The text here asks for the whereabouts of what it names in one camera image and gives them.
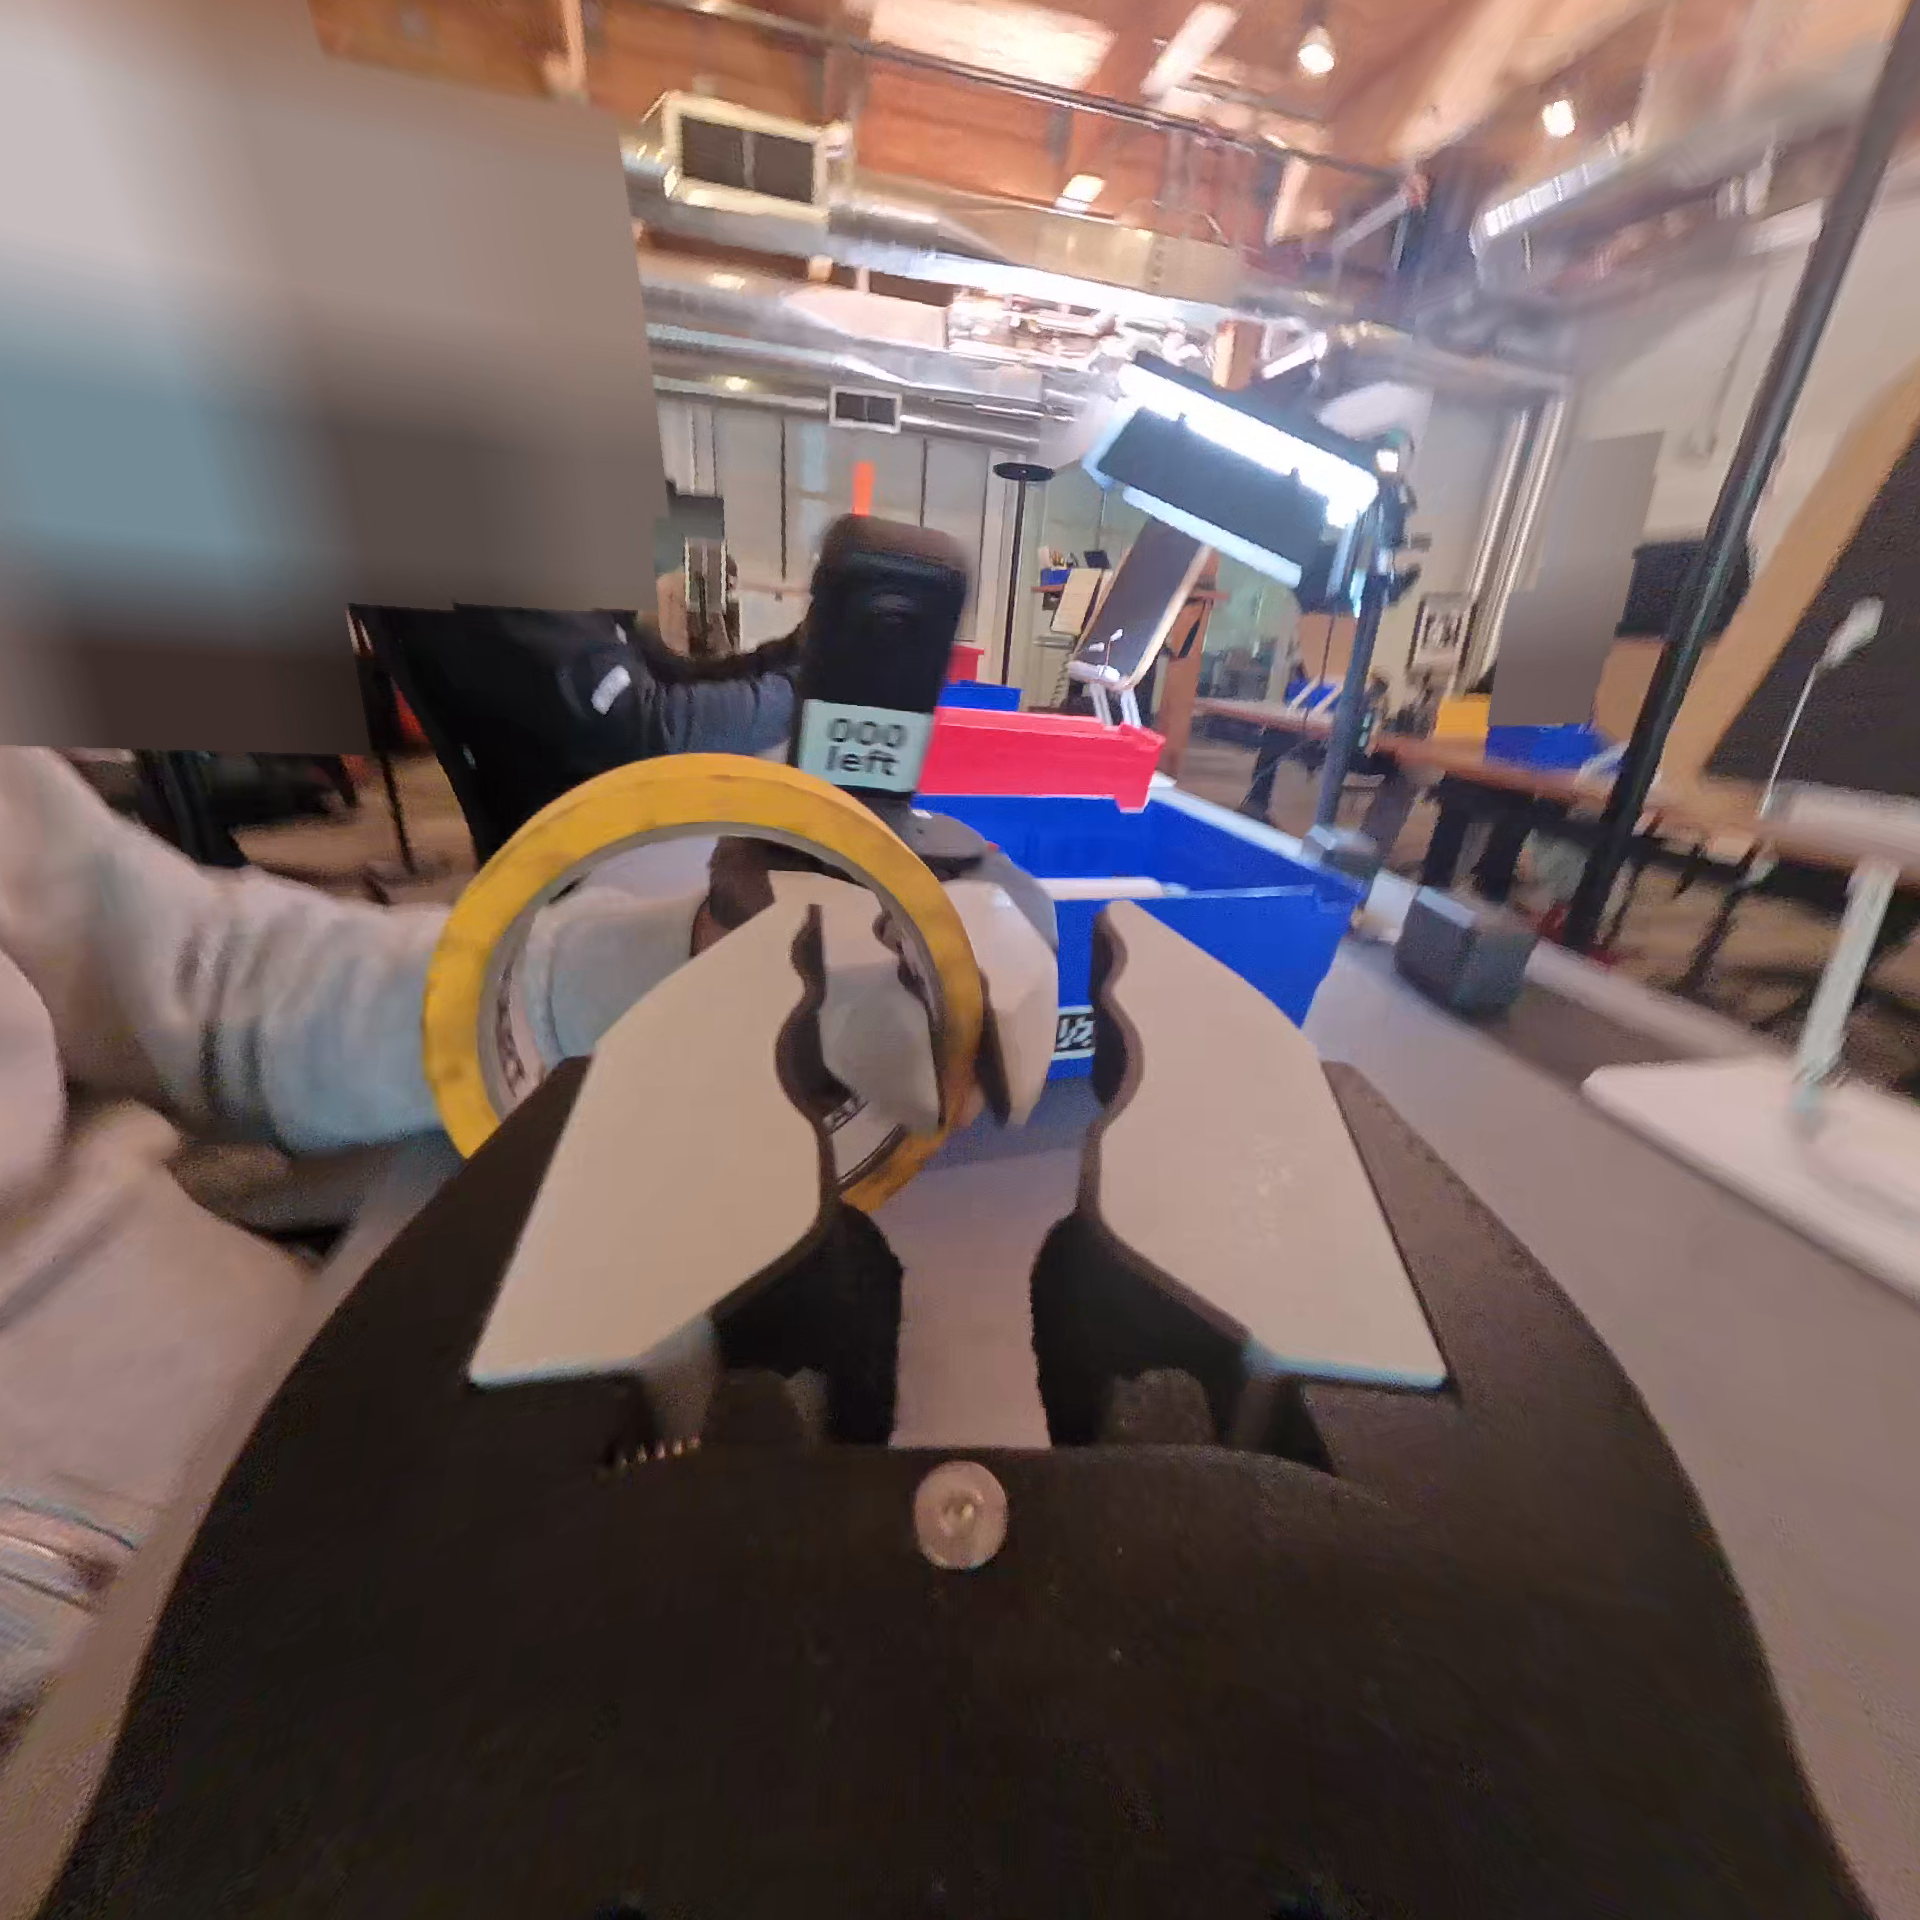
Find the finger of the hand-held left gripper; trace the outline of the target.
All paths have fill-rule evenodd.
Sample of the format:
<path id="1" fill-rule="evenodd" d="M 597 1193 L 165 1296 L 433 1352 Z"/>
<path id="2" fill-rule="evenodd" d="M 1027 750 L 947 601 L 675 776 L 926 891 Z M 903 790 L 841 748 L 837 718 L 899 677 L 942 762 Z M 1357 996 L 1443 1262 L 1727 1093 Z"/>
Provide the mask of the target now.
<path id="1" fill-rule="evenodd" d="M 933 1130 L 943 1091 L 926 1002 L 897 963 L 831 958 L 816 1014 L 823 1068 L 903 1130 Z"/>
<path id="2" fill-rule="evenodd" d="M 1050 938 L 994 881 L 945 881 L 973 953 L 979 1024 L 955 1093 L 943 1096 L 942 1128 L 986 1112 L 995 1125 L 1024 1125 L 1049 1080 L 1058 1029 L 1058 958 Z"/>

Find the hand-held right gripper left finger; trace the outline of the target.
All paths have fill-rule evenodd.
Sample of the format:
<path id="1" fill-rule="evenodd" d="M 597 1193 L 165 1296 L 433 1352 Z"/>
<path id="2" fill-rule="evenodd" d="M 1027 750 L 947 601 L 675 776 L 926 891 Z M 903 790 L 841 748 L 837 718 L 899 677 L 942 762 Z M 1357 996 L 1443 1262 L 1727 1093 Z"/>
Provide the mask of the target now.
<path id="1" fill-rule="evenodd" d="M 824 987 L 816 904 L 777 904 L 597 1043 L 467 1358 L 477 1387 L 704 1369 L 710 1312 L 823 1228 L 805 1109 Z"/>

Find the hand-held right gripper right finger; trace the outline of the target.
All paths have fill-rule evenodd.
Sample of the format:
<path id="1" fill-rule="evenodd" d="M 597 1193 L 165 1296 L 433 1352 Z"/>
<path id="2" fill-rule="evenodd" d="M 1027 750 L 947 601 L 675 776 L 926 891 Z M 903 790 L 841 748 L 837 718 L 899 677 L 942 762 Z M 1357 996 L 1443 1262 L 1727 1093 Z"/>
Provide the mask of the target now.
<path id="1" fill-rule="evenodd" d="M 1440 1387 L 1449 1369 L 1320 1057 L 1139 904 L 1091 929 L 1097 1117 L 1078 1209 L 1254 1371 Z"/>

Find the blue plastic bin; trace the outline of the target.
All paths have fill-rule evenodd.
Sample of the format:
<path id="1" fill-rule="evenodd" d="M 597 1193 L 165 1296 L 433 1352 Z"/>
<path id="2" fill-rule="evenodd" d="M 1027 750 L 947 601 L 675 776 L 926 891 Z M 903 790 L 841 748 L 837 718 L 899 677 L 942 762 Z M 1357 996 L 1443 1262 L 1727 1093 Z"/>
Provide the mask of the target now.
<path id="1" fill-rule="evenodd" d="M 1054 1081 L 1091 1068 L 1091 931 L 1107 905 L 1139 905 L 1302 1024 L 1362 900 L 1355 878 L 1171 790 L 1107 821 L 1089 816 L 1019 860 L 1058 922 Z"/>

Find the yellow tape roll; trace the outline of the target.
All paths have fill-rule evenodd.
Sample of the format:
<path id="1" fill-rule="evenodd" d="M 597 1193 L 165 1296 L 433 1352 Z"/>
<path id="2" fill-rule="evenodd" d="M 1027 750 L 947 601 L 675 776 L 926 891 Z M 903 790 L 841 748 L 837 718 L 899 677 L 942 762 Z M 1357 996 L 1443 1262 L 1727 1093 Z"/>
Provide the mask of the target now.
<path id="1" fill-rule="evenodd" d="M 538 810 L 465 883 L 423 986 L 423 1072 L 443 1132 L 474 1155 L 537 1089 L 497 1033 L 512 961 L 535 916 L 603 857 L 649 836 L 717 833 L 789 843 L 863 884 L 904 932 L 933 987 L 930 1045 L 943 1112 L 928 1132 L 896 1130 L 839 1184 L 875 1211 L 920 1172 L 960 1115 L 985 1035 L 986 987 L 955 900 L 926 860 L 839 787 L 771 762 L 678 755 L 621 764 Z"/>

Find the person's left forearm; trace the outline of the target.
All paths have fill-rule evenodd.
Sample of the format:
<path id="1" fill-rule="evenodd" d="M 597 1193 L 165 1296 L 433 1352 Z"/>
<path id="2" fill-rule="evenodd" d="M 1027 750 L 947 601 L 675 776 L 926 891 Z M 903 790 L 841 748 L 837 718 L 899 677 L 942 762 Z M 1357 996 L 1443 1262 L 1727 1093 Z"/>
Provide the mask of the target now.
<path id="1" fill-rule="evenodd" d="M 202 869 L 59 755 L 1 764 L 3 1192 L 53 1166 L 71 1089 L 295 1156 L 440 1130 L 443 913 Z"/>

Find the background wooden desk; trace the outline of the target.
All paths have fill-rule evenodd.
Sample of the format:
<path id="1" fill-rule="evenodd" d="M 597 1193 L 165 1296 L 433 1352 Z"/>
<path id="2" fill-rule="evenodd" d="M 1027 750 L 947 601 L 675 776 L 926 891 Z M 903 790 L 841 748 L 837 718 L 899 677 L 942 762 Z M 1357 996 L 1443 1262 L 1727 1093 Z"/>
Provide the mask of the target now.
<path id="1" fill-rule="evenodd" d="M 1247 730 L 1274 730 L 1329 742 L 1331 721 L 1322 713 L 1294 712 L 1282 704 L 1229 701 L 1199 698 L 1194 718 L 1218 718 Z M 1455 778 L 1480 787 L 1561 803 L 1570 810 L 1599 811 L 1613 790 L 1610 778 L 1589 778 L 1568 768 L 1549 768 L 1520 760 L 1490 756 L 1477 742 L 1443 737 L 1408 737 L 1378 731 L 1369 742 L 1406 765 L 1437 778 Z M 1667 836 L 1737 838 L 1749 851 L 1767 851 L 1802 864 L 1849 874 L 1863 864 L 1889 867 L 1905 889 L 1918 884 L 1915 841 L 1887 841 L 1847 825 L 1792 822 L 1759 810 L 1759 790 L 1749 784 L 1710 781 L 1681 787 L 1656 776 L 1640 810 L 1643 828 Z"/>

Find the person's left hand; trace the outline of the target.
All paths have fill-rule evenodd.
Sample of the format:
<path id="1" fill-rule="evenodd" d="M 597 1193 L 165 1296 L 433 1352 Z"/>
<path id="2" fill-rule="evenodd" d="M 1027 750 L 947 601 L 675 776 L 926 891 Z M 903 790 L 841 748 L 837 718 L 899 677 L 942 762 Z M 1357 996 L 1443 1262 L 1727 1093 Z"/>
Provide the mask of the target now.
<path id="1" fill-rule="evenodd" d="M 694 913 L 688 953 L 698 956 L 775 900 L 779 843 L 723 835 L 713 843 L 706 891 Z"/>

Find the red plastic bin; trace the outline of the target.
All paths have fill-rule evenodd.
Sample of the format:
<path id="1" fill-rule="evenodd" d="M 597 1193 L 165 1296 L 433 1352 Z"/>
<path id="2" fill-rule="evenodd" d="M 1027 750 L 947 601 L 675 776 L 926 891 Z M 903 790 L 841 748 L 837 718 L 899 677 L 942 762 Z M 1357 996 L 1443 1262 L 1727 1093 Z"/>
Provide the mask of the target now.
<path id="1" fill-rule="evenodd" d="M 1150 728 L 1054 712 L 942 706 L 920 764 L 920 800 L 1107 800 L 1139 810 L 1166 741 Z"/>

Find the light panel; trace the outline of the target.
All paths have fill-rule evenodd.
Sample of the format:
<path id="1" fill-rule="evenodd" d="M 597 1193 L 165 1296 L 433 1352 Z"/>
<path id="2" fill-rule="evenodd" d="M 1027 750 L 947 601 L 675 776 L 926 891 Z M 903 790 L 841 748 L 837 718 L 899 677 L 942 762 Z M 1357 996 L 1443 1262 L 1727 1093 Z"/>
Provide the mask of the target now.
<path id="1" fill-rule="evenodd" d="M 1309 609 L 1355 596 L 1406 536 L 1408 494 L 1370 445 L 1153 355 L 1117 371 L 1082 466 L 1150 518 Z"/>

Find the black tripod pole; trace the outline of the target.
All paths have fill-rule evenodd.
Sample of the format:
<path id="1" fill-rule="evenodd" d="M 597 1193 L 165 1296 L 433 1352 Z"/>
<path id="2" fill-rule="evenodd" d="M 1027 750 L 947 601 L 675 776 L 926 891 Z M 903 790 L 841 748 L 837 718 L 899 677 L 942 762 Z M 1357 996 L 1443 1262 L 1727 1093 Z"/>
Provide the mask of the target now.
<path id="1" fill-rule="evenodd" d="M 1351 652 L 1334 698 L 1311 816 L 1311 838 L 1337 838 L 1337 806 L 1369 728 L 1369 677 L 1384 611 L 1419 578 L 1419 564 L 1403 568 L 1413 494 L 1403 476 L 1378 473 L 1375 501 L 1344 530 L 1326 529 L 1302 569 L 1302 609 L 1351 616 Z"/>

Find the white ceiling air vent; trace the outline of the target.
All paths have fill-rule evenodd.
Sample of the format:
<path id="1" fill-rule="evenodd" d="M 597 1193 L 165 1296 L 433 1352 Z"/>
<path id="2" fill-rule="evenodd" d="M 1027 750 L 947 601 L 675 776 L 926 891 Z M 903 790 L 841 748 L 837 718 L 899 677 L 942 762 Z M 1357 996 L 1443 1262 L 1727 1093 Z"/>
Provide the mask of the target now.
<path id="1" fill-rule="evenodd" d="M 766 202 L 823 217 L 853 154 L 846 121 L 805 123 L 746 105 L 670 90 L 649 112 L 666 196 L 707 208 Z"/>

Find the black overhead pole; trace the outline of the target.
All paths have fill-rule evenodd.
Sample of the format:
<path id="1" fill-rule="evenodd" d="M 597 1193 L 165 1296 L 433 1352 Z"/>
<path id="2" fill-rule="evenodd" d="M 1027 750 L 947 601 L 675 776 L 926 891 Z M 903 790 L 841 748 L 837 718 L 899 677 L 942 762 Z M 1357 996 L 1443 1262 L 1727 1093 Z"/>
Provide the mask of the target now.
<path id="1" fill-rule="evenodd" d="M 1663 658 L 1651 670 L 1648 696 L 1599 811 L 1597 838 L 1563 924 L 1563 946 L 1573 953 L 1589 953 L 1605 924 L 1667 731 L 1705 652 L 1712 616 L 1721 603 L 1735 560 L 1743 550 L 1759 499 L 1779 458 L 1858 238 L 1877 206 L 1887 163 L 1911 117 L 1915 90 L 1918 4 L 1909 3 L 1887 38 L 1887 52 L 1858 120 L 1854 147 L 1834 190 L 1826 198 L 1805 270 L 1794 285 L 1779 337 L 1746 413 L 1735 458 L 1721 481 L 1707 536 L 1674 603 Z"/>

